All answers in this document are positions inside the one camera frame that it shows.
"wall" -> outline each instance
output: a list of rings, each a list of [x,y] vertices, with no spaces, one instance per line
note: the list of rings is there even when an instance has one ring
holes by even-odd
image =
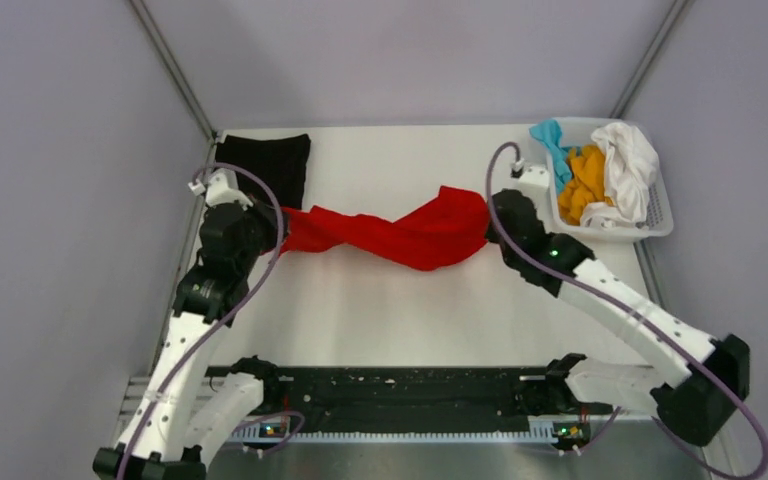
[[[93,478],[205,153],[125,1],[0,1],[0,479]]]
[[[606,116],[671,0],[149,0],[219,129]]]
[[[663,160],[676,228],[652,245],[671,304],[749,342],[768,429],[768,1],[696,2],[628,117]],[[757,442],[733,424],[751,467]]]

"laundry basket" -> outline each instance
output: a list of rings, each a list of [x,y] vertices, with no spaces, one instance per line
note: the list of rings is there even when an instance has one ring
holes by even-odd
[[[583,118],[583,117],[560,117],[555,118],[561,126],[561,147],[580,147],[593,144],[590,134],[593,130],[616,122],[610,118]],[[633,122],[626,122],[635,125],[646,135],[646,131],[640,125]],[[610,230],[599,230],[596,228],[581,227],[569,225],[558,212],[558,196],[555,193],[555,169],[552,162],[552,155],[546,152],[546,164],[549,169],[549,198],[552,204],[552,217],[555,220],[556,229],[560,232],[573,234],[576,237],[590,238],[594,240],[609,240],[619,242],[634,242],[647,237],[663,237],[673,231],[673,215],[670,211],[670,202],[667,200],[667,190],[664,187],[664,179],[658,174],[657,180],[649,188],[649,207],[646,209],[646,222],[643,228],[616,227]]]

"red fabric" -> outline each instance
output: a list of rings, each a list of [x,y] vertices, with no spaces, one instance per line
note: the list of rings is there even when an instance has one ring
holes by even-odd
[[[319,253],[347,243],[423,271],[469,258],[486,243],[490,222],[481,195],[451,187],[440,187],[436,198],[395,222],[322,207],[284,211],[290,217],[290,235],[282,252]]]

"wire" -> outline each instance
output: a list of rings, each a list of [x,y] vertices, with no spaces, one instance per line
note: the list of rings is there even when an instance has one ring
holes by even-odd
[[[304,422],[305,422],[305,417],[302,414],[302,412],[298,412],[296,410],[285,410],[283,412],[270,413],[269,415],[264,415],[262,417],[255,418],[254,420],[249,420],[248,422],[244,422],[244,423],[239,424],[237,426],[237,428],[235,428],[234,431],[232,432],[232,435],[234,433],[239,432],[240,430],[245,430],[246,428],[249,428],[249,427],[251,427],[253,425],[257,425],[259,423],[265,422],[266,420],[270,420],[270,419],[278,418],[278,417],[296,417],[296,418],[299,419],[299,424],[296,425],[296,428],[294,428],[293,431],[290,432],[289,435],[285,436],[284,438],[281,439],[280,442],[276,443],[275,446],[269,447],[266,450],[262,450],[263,453],[261,455],[265,457],[267,455],[271,455],[273,453],[277,453],[277,452],[283,450],[287,446],[287,443],[293,437],[298,435],[299,432],[302,431],[302,427],[304,427]]]
[[[278,261],[278,257],[281,255],[281,243],[284,241],[284,231],[285,231],[285,225],[284,225],[284,216],[281,214],[281,204],[278,203],[278,198],[275,196],[275,193],[272,192],[272,190],[269,188],[266,183],[263,182],[263,180],[257,178],[253,173],[249,172],[248,170],[244,168],[240,168],[236,165],[231,165],[229,163],[213,163],[211,165],[207,165],[205,167],[199,168],[195,174],[193,174],[193,180],[198,179],[202,173],[214,169],[214,168],[227,168],[229,170],[233,170],[237,173],[241,173],[244,176],[248,177],[249,180],[253,181],[257,186],[259,186],[261,189],[263,189],[264,192],[266,192],[266,196],[269,197],[269,202],[272,204],[272,207],[275,209],[275,212],[277,213],[277,241],[275,243],[275,248],[272,250],[272,257],[269,258],[269,263],[266,266],[266,270],[263,271],[263,275],[260,276],[260,278],[257,280],[257,283],[254,284],[254,286],[249,290],[249,293],[246,294],[245,297],[243,297],[242,300],[240,300],[240,303],[234,306],[224,317],[222,317],[218,322],[215,322],[213,326],[210,327],[210,329],[204,333],[196,342],[186,351],[184,352],[184,355],[181,356],[181,358],[178,360],[178,363],[176,363],[171,370],[169,370],[169,373],[166,375],[166,378],[163,379],[162,382],[160,382],[160,386],[157,388],[157,396],[155,398],[160,397],[163,395],[163,393],[166,391],[166,389],[169,387],[169,384],[172,383],[172,379],[175,378],[175,375],[181,371],[181,368],[184,367],[184,365],[187,363],[187,361],[195,354],[195,352],[201,348],[202,345],[204,345],[207,340],[213,336],[216,332],[219,331],[220,328],[223,328],[225,324],[231,321],[231,319],[234,318],[234,316],[237,314],[237,312],[240,311],[241,308],[243,308],[247,303],[249,303],[249,300],[254,296],[255,293],[260,290],[260,287],[263,286],[263,283],[266,282],[266,279],[269,278],[269,275],[272,273],[272,269],[275,268],[275,263]],[[122,462],[119,464],[119,470],[116,473],[116,480],[124,480],[125,478],[125,468],[128,465],[128,459],[131,458],[131,454],[134,452],[134,447],[137,444],[137,441],[140,439],[140,435],[142,435],[143,431],[145,430],[146,423],[151,418],[152,413],[154,413],[154,409],[157,407],[157,400],[152,400],[148,406],[146,406],[145,412],[143,413],[142,418],[140,418],[140,421],[137,423],[136,428],[134,429],[134,434],[131,436],[131,440],[128,442],[128,444],[125,446],[125,451],[122,454]]]
[[[768,436],[767,432],[764,431],[764,427],[761,426],[761,422],[758,420],[758,418],[752,413],[751,410],[749,410],[749,407],[746,406],[743,401],[734,394],[734,392],[731,391],[728,386],[723,383],[722,380],[720,380],[716,375],[714,375],[711,370],[708,369],[705,365],[703,365],[699,360],[693,357],[690,353],[687,352],[684,348],[681,347],[678,343],[673,341],[672,338],[670,338],[669,335],[665,334],[661,331],[658,327],[656,327],[651,321],[649,321],[648,318],[643,316],[641,313],[639,313],[634,308],[626,305],[625,303],[621,302],[620,300],[614,298],[613,296],[599,290],[598,288],[591,287],[590,285],[587,285],[585,283],[582,283],[578,280],[576,280],[574,277],[571,277],[569,275],[565,275],[561,272],[558,272],[556,270],[553,270],[552,268],[549,268],[542,263],[535,260],[533,257],[531,257],[529,254],[525,253],[517,244],[514,242],[513,238],[511,238],[510,234],[508,234],[507,231],[505,231],[504,226],[502,226],[502,222],[499,220],[499,215],[496,213],[496,208],[493,203],[493,185],[492,185],[492,177],[493,177],[493,170],[496,167],[496,162],[499,160],[499,155],[501,153],[508,149],[513,148],[516,152],[516,158],[522,158],[519,145],[517,145],[514,142],[505,142],[502,145],[499,146],[499,148],[496,149],[496,152],[493,153],[493,158],[490,159],[490,164],[487,166],[487,175],[484,179],[484,187],[486,190],[487,195],[487,208],[490,211],[490,221],[493,223],[493,227],[495,228],[496,232],[499,234],[499,238],[502,239],[505,244],[511,248],[517,255],[519,255],[523,260],[528,262],[532,267],[540,270],[543,273],[552,275],[553,277],[567,282],[571,285],[574,285],[585,292],[588,292],[590,294],[595,295],[596,297],[610,303],[611,305],[617,307],[621,311],[631,315],[635,319],[637,319],[640,323],[643,324],[646,328],[648,328],[650,331],[652,331],[655,336],[657,336],[659,339],[661,339],[662,342],[666,343],[670,346],[673,350],[678,353],[680,357],[682,357],[685,361],[687,361],[694,369],[698,370],[702,375],[705,376],[708,380],[711,381],[717,388],[719,388],[723,394],[734,404],[735,407],[737,407],[738,410],[740,410],[740,413],[743,414],[744,417],[746,417],[746,420],[749,422],[749,424],[752,426],[752,429],[755,430],[755,433],[758,435],[758,441],[761,443],[761,460],[758,463],[758,466],[755,468],[752,473],[749,473],[747,475],[733,475],[728,472],[723,472],[722,470],[718,470],[707,463],[705,463],[704,460],[699,458],[693,450],[685,445],[683,441],[681,441],[676,435],[667,429],[667,427],[661,423],[660,420],[657,418],[653,418],[655,424],[658,425],[658,427],[663,430],[667,436],[673,440],[673,442],[678,446],[678,448],[690,456],[693,460],[696,461],[699,465],[701,465],[705,470],[723,477],[727,478],[729,480],[755,480],[757,478],[760,478],[768,469]],[[616,418],[617,414],[619,413],[619,409],[614,411],[614,414],[611,416],[611,418],[608,420],[608,423],[603,426],[599,432],[593,436],[590,443],[585,446],[589,447],[593,444],[593,442],[601,436],[601,434],[605,431],[605,428],[609,426],[611,423],[613,423],[613,420]]]

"folded black cloth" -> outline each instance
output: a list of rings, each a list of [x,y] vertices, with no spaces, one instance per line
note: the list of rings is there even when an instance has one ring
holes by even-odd
[[[310,137],[307,135],[280,140],[252,140],[228,135],[216,146],[217,162],[252,172],[272,189],[282,207],[297,210],[302,208],[309,154]],[[269,202],[266,192],[248,177],[237,173],[237,183],[244,193]]]

